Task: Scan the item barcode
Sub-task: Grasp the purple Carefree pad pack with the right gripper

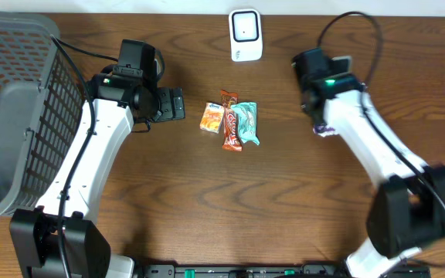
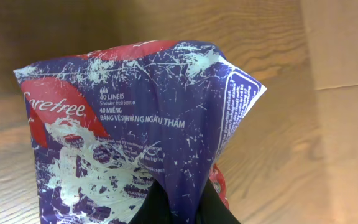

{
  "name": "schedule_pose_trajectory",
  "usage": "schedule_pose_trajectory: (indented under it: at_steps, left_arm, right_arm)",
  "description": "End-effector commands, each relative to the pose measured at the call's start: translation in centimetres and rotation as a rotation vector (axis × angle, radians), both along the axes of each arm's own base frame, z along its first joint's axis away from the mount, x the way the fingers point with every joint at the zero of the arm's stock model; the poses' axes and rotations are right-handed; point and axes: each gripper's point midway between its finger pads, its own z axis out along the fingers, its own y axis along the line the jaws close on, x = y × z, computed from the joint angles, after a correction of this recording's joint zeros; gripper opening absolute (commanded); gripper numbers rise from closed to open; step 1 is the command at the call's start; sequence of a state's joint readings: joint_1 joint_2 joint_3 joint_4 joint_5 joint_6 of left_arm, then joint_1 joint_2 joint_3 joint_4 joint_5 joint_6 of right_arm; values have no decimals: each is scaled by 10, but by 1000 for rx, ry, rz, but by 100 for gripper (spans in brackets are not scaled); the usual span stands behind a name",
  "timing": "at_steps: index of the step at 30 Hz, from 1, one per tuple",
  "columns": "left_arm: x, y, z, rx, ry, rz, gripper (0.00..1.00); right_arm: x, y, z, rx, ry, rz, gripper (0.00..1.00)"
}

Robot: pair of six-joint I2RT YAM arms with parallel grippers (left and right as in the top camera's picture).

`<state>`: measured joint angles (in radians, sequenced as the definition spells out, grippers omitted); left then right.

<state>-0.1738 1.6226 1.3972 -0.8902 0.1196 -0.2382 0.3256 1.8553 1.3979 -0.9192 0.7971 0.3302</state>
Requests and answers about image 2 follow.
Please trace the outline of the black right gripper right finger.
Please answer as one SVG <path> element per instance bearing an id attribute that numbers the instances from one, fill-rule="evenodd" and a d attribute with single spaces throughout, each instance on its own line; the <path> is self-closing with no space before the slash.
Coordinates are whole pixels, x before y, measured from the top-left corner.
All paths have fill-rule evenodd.
<path id="1" fill-rule="evenodd" d="M 197 210 L 197 224 L 240 224 L 239 220 L 221 201 L 208 179 Z"/>

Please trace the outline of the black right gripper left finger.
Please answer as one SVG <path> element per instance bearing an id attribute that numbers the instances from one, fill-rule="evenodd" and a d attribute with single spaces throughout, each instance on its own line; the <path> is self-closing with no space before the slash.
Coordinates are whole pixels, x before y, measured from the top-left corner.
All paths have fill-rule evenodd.
<path id="1" fill-rule="evenodd" d="M 163 187 L 155 180 L 129 224 L 170 224 L 170 207 Z"/>

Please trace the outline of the purple tissue pack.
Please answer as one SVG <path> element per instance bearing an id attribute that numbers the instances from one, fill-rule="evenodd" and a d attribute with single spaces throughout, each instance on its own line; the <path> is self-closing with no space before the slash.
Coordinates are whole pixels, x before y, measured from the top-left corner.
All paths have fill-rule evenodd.
<path id="1" fill-rule="evenodd" d="M 197 223 L 216 161 L 264 94 L 208 42 L 154 40 L 35 62 L 24 94 L 42 223 L 129 223 L 156 180 Z"/>

